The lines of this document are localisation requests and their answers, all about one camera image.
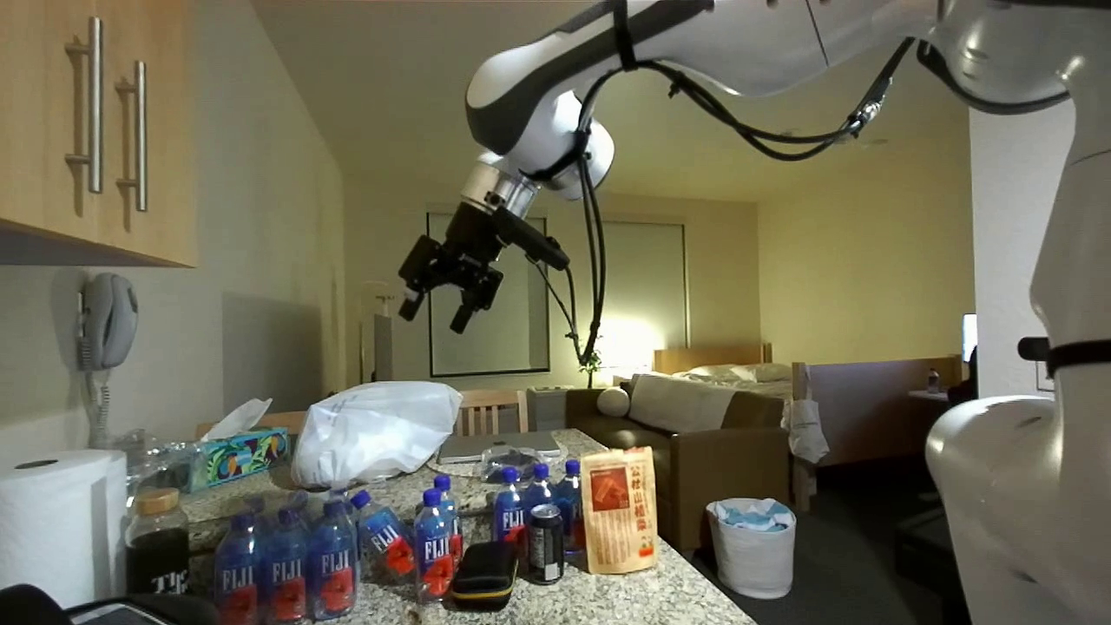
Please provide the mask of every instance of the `kitchen cabinet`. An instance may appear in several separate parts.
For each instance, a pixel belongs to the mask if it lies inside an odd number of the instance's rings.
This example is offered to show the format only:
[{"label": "kitchen cabinet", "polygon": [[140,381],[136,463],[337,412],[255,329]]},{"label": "kitchen cabinet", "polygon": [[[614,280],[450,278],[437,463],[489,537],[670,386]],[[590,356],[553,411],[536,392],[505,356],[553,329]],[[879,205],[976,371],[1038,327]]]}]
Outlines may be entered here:
[{"label": "kitchen cabinet", "polygon": [[0,260],[194,265],[189,0],[5,0],[0,80]]}]

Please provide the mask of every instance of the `chair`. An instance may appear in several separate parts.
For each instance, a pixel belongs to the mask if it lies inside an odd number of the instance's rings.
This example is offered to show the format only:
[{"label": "chair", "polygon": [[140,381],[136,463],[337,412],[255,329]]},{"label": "chair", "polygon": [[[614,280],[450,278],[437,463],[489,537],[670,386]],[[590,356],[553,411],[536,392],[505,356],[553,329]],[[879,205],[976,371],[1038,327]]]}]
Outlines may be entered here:
[{"label": "chair", "polygon": [[529,399],[523,390],[464,390],[457,404],[455,434],[505,434],[529,431]]}]

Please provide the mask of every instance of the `pillow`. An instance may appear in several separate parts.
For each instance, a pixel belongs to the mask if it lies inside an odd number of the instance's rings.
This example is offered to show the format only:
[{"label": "pillow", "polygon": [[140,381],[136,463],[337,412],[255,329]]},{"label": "pillow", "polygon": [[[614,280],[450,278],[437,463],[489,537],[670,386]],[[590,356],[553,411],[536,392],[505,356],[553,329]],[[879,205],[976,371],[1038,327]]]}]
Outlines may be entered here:
[{"label": "pillow", "polygon": [[689,374],[702,381],[792,381],[792,366],[697,366]]},{"label": "pillow", "polygon": [[697,366],[689,374],[702,381],[757,381],[751,366]]},{"label": "pillow", "polygon": [[627,422],[689,434],[689,431],[724,431],[732,390],[670,380],[670,374],[636,374],[627,396]]},{"label": "pillow", "polygon": [[599,392],[599,412],[604,418],[625,418],[627,412],[627,392],[611,386]]}]

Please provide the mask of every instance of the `trash can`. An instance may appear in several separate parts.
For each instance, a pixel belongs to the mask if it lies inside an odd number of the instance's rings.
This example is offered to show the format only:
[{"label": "trash can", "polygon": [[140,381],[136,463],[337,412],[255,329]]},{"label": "trash can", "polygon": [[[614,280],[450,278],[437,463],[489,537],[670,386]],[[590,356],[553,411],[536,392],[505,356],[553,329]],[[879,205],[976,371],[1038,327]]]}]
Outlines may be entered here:
[{"label": "trash can", "polygon": [[792,594],[796,576],[796,514],[779,502],[712,502],[704,508],[720,558],[720,579],[757,601]]}]

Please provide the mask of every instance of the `cabinet handle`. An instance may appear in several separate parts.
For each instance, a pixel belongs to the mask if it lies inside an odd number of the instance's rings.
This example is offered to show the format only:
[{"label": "cabinet handle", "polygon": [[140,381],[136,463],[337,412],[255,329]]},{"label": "cabinet handle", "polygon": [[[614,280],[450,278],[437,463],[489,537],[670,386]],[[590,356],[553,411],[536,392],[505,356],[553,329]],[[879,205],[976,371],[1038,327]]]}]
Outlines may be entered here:
[{"label": "cabinet handle", "polygon": [[70,59],[82,59],[88,86],[82,86],[82,147],[67,159],[74,166],[88,166],[89,196],[104,191],[104,18],[89,18],[88,43],[74,39],[67,46]]},{"label": "cabinet handle", "polygon": [[136,96],[136,177],[122,177],[117,189],[136,191],[136,213],[151,209],[151,86],[146,63],[136,59],[136,84],[117,84],[117,95]]}]

